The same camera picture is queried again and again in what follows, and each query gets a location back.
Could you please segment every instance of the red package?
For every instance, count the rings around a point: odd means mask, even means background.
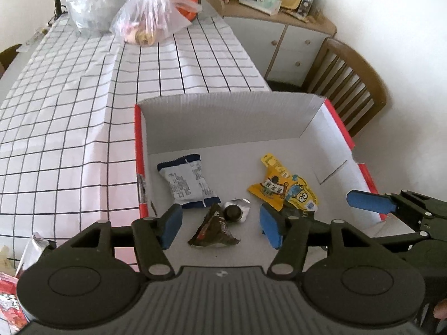
[[[19,280],[0,272],[0,310],[13,331],[19,331],[28,323],[16,297]]]

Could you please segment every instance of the cabinet door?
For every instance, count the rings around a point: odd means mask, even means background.
[[[235,17],[225,17],[224,20],[264,77],[284,30],[284,25]]]
[[[288,26],[267,79],[301,86],[323,40],[328,36]]]

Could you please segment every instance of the tissue box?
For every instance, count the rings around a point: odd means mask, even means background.
[[[262,11],[270,16],[278,14],[279,8],[281,7],[280,0],[239,0],[239,3]]]

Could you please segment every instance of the checkered tablecloth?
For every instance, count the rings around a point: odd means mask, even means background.
[[[220,17],[148,48],[77,37],[59,19],[0,107],[0,245],[60,245],[99,219],[139,217],[134,104],[161,95],[269,90]]]

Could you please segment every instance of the yellow snack package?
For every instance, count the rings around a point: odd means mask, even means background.
[[[291,173],[273,154],[264,155],[261,161],[265,166],[275,168],[282,177],[288,178],[291,176]],[[318,198],[310,189],[306,180],[298,175],[292,175],[292,181],[296,181],[296,184],[289,187],[286,201],[298,209],[316,212],[318,209]]]
[[[276,170],[282,177],[287,178],[290,176],[290,172],[281,164],[281,162],[273,154],[264,155],[261,161],[267,167],[276,168]]]
[[[316,212],[318,209],[318,199],[313,191],[309,188],[308,183],[298,175],[292,176],[293,181],[297,181],[292,185],[286,195],[286,201],[295,208]]]
[[[275,210],[280,211],[288,189],[295,183],[297,181],[293,180],[292,176],[289,175],[285,178],[281,176],[281,171],[269,166],[265,180],[262,183],[250,186],[248,191],[269,203]]]

